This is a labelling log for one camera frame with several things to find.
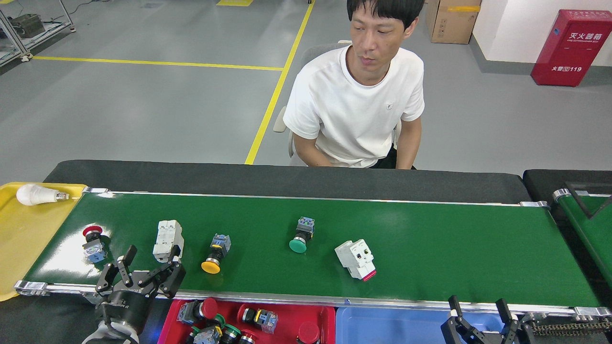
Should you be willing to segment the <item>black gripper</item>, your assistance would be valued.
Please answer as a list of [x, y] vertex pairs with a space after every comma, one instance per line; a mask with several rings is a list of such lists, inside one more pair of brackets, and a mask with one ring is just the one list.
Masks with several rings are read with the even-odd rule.
[[[101, 317], [99, 329], [103, 335], [140, 335], [144, 330], [152, 302], [160, 292], [169, 299], [177, 294], [186, 275], [179, 255], [181, 248], [172, 246], [168, 263], [146, 274], [143, 287], [131, 278], [131, 265], [137, 248], [130, 245], [127, 252], [114, 263], [107, 263], [101, 272], [95, 292], [105, 295], [97, 307]], [[113, 281], [120, 274], [122, 283], [115, 287]]]

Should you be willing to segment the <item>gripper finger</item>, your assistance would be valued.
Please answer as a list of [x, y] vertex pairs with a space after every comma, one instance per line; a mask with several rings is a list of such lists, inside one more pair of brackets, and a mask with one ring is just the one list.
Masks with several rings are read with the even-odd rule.
[[510, 311], [505, 299], [498, 299], [495, 305], [499, 318], [503, 323], [503, 328], [499, 332], [499, 342], [501, 344], [520, 344], [520, 340], [518, 339], [518, 316]]
[[441, 325], [442, 336], [447, 344], [482, 344], [483, 333], [472, 326], [464, 317], [457, 296], [448, 299], [450, 316]]

